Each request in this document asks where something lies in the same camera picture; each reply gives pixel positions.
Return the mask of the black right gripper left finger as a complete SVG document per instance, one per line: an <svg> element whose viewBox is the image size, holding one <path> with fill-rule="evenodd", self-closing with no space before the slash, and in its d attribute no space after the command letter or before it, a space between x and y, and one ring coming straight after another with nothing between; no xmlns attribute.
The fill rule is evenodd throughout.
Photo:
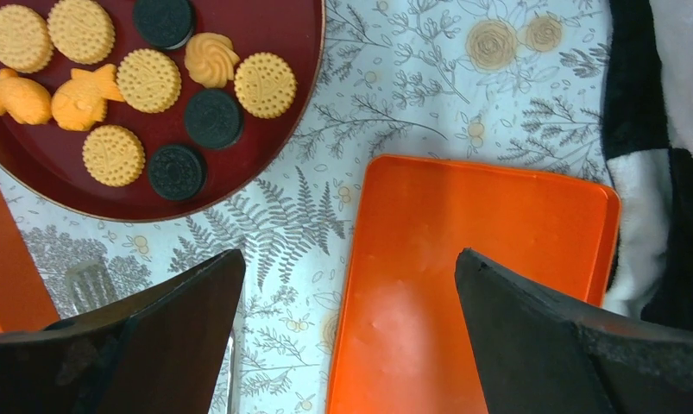
<svg viewBox="0 0 693 414"><path fill-rule="evenodd" d="M0 413L206 413L245 267L227 250L96 310L0 334Z"/></svg>

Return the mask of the metal serving tongs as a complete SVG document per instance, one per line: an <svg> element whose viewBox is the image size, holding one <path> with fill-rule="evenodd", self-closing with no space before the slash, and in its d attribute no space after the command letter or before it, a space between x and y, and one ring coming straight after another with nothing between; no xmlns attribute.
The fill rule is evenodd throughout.
<svg viewBox="0 0 693 414"><path fill-rule="evenodd" d="M100 260L86 260L65 273L65 287L78 314L118 300L113 280Z"/></svg>

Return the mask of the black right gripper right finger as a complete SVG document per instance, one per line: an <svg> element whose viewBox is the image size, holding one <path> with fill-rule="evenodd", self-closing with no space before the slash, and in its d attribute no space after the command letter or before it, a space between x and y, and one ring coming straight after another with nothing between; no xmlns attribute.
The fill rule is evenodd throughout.
<svg viewBox="0 0 693 414"><path fill-rule="evenodd" d="M492 413L693 413L693 332L623 317L467 248L455 281Z"/></svg>

